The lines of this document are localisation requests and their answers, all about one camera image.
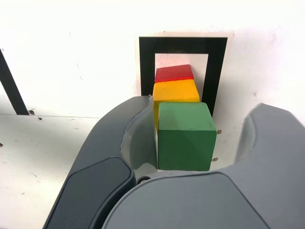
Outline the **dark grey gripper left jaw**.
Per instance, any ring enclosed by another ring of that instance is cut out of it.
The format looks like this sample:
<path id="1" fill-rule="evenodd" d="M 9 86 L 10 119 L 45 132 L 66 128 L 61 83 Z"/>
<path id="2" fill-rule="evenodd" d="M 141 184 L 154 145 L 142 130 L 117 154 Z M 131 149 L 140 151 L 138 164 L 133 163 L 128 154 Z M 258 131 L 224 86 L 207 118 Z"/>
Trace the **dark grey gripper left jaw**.
<path id="1" fill-rule="evenodd" d="M 54 202 L 46 229 L 99 229 L 139 178 L 157 170 L 152 96 L 133 97 L 92 128 Z"/>

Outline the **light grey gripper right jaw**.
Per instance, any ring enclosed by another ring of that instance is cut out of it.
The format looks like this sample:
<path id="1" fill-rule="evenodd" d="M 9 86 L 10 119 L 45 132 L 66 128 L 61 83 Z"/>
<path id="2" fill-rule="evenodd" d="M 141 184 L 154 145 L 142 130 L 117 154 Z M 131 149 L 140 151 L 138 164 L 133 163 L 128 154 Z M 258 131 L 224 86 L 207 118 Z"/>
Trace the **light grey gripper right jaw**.
<path id="1" fill-rule="evenodd" d="M 165 173 L 125 194 L 105 229 L 302 229 L 305 128 L 289 111 L 257 105 L 245 118 L 234 164 Z"/>

